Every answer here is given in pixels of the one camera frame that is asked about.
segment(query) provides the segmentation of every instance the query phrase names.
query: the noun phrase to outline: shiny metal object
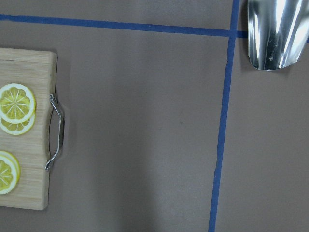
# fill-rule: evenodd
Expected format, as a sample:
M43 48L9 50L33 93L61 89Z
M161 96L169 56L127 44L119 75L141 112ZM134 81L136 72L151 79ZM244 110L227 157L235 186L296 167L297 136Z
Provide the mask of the shiny metal object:
M51 167L53 166L53 163L55 161L55 158L57 157L57 155L59 154L60 150L62 149L62 145L63 145L63 135L64 135L64 117L62 115L62 112L59 108L58 105L58 100L57 97L55 97L53 94L50 95L50 103L52 104L52 106L54 107L54 109L56 110L56 112L58 113L59 116L59 130L58 130L58 147L57 147L57 151L56 153L50 158L50 160L48 160L48 162L46 163L45 166L45 170L49 171L51 169Z
M251 64L276 70L297 62L309 35L309 0L248 0Z

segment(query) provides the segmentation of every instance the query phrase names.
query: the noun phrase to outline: lemon pulp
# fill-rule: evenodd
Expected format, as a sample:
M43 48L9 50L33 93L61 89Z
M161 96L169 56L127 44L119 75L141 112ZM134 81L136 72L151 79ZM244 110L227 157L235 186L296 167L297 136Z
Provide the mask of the lemon pulp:
M28 120L35 106L32 92L22 84L10 83L0 89L0 117L9 123L18 124Z
M17 171L17 181L18 181L20 177L20 165L19 165L18 159L7 151L0 151L0 156L4 156L8 158L14 164L16 171Z
M13 161L0 155L0 194L6 194L15 188L17 176L17 168Z
M8 134L20 135L28 132L32 128L34 121L35 121L35 113L33 113L31 118L29 118L25 122L17 124L7 122L3 118L1 118L0 128Z

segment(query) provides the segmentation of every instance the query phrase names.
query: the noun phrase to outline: wood grain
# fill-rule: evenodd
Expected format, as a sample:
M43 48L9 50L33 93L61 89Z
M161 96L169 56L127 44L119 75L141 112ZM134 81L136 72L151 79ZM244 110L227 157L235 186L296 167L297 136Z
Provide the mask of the wood grain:
M0 206L43 210L47 206L50 158L49 125L55 92L56 54L45 51L0 48L0 87L9 83L27 86L34 94L36 120L25 134L9 135L0 129L0 150L16 156L21 166L20 180L9 193L0 195Z

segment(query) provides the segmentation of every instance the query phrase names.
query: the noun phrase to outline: floor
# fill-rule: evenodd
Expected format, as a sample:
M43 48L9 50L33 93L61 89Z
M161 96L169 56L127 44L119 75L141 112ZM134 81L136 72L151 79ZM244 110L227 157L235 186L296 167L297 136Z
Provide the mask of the floor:
M48 207L3 231L308 231L308 45L254 69L245 0L2 0L0 26L58 54L66 119Z

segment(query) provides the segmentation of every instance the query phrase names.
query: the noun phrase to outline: metal handle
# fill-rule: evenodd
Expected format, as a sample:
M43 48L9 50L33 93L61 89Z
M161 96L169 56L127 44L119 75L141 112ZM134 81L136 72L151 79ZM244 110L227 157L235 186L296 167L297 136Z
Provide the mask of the metal handle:
M54 109L56 110L56 112L59 115L59 131L58 131L58 148L57 148L56 153L46 163L45 170L47 170L47 171L49 171L51 169L51 167L53 166L53 163L55 161L55 158L57 157L60 150L62 149L63 132L64 132L64 117L62 115L62 112L60 111L57 97L54 96L53 94L51 94L49 100L50 100L50 103L52 104L52 106L54 107Z

